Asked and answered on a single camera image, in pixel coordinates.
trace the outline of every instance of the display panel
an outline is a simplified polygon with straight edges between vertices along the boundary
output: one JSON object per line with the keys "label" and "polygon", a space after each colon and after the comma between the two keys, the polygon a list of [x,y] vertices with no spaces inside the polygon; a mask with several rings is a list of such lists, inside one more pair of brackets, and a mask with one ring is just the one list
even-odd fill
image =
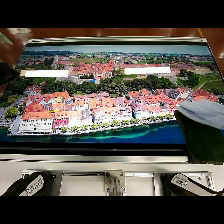
{"label": "display panel", "polygon": [[0,104],[4,142],[185,144],[176,105],[224,93],[200,45],[26,47],[16,69]]}

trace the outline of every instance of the blue water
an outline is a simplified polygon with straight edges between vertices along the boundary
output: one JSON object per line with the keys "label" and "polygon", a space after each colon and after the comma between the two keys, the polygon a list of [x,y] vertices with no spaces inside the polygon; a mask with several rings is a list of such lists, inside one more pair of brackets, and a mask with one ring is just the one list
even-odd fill
{"label": "blue water", "polygon": [[0,141],[185,144],[182,129],[179,127],[176,121],[73,136],[57,135],[15,137],[6,136],[6,132],[6,128],[0,128]]}

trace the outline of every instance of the screen bezel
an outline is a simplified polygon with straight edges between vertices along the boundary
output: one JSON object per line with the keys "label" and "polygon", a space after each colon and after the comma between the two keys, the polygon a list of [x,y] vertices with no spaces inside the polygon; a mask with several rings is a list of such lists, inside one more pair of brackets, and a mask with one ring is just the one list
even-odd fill
{"label": "screen bezel", "polygon": [[[29,40],[25,47],[63,45],[201,45],[207,46],[222,73],[205,38],[189,37],[78,37]],[[186,144],[138,143],[40,143],[1,142],[0,154],[30,155],[150,155],[186,156]]]}

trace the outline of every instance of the black border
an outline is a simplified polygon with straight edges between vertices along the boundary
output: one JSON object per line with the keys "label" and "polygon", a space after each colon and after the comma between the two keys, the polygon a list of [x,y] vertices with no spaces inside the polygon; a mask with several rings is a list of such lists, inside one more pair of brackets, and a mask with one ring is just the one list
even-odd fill
{"label": "black border", "polygon": [[[28,43],[25,47],[63,46],[63,45],[197,45],[207,46],[218,67],[207,42],[183,41],[76,41]],[[40,143],[40,142],[0,142],[0,154],[28,155],[148,155],[148,156],[186,156],[186,144],[138,144],[138,143]]]}

